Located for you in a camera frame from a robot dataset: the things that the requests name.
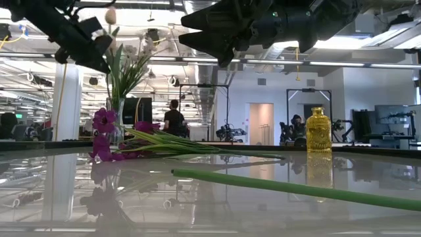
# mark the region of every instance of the pillar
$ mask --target pillar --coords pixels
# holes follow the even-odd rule
[[[83,71],[79,66],[67,64],[66,68],[65,65],[57,64],[54,83],[53,114],[51,116],[53,141],[78,139],[83,79]]]
[[[78,139],[83,77],[79,66],[57,64],[51,117],[53,141]],[[43,221],[67,221],[71,217],[76,161],[76,154],[47,158]]]

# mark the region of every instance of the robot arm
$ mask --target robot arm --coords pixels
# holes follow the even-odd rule
[[[92,33],[101,30],[102,26],[95,17],[79,22],[76,14],[71,15],[76,1],[78,0],[2,0],[0,7],[10,10],[12,21],[26,18],[48,35],[50,42],[56,42],[61,47],[55,53],[57,62],[67,63],[67,58],[70,57],[78,65],[108,73],[109,68],[103,54],[112,38],[99,36],[92,40]]]

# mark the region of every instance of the metal frame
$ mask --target metal frame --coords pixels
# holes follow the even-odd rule
[[[179,103],[178,103],[178,110],[181,112],[182,110],[182,88],[183,86],[197,86],[198,88],[218,88],[218,87],[223,87],[226,88],[226,124],[229,124],[228,122],[228,113],[229,113],[229,109],[230,109],[230,89],[229,89],[229,85],[213,85],[213,84],[180,84],[180,90],[179,90],[179,95],[178,95],[178,99],[179,99]]]
[[[294,94],[290,97],[289,92],[294,92]],[[331,90],[317,90],[312,88],[303,88],[303,89],[287,89],[287,126],[289,126],[289,100],[292,99],[298,92],[303,93],[314,93],[314,92],[320,92],[323,97],[325,97],[329,101],[329,111],[330,111],[330,122],[333,123],[332,117],[332,91]],[[326,96],[323,92],[329,93],[329,97]]]

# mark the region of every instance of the flower bud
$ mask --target flower bud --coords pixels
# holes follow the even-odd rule
[[[116,24],[117,16],[116,16],[116,9],[114,7],[110,7],[107,13],[105,13],[105,22],[107,22],[107,24],[110,24],[110,25]]]

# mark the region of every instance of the green flower stem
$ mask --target green flower stem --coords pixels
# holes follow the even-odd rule
[[[288,192],[293,194],[303,194],[314,197],[330,198],[342,201],[351,201],[380,207],[390,207],[409,211],[421,211],[421,201],[403,199],[398,197],[385,197],[373,194],[362,194],[344,190],[329,188],[317,188],[300,184],[290,184],[271,180],[261,180],[258,178],[246,178],[241,176],[218,174],[207,171],[193,171],[188,169],[174,169],[174,176],[183,178],[194,178],[198,180],[228,184],[232,186],[258,188],[263,190],[273,190]]]

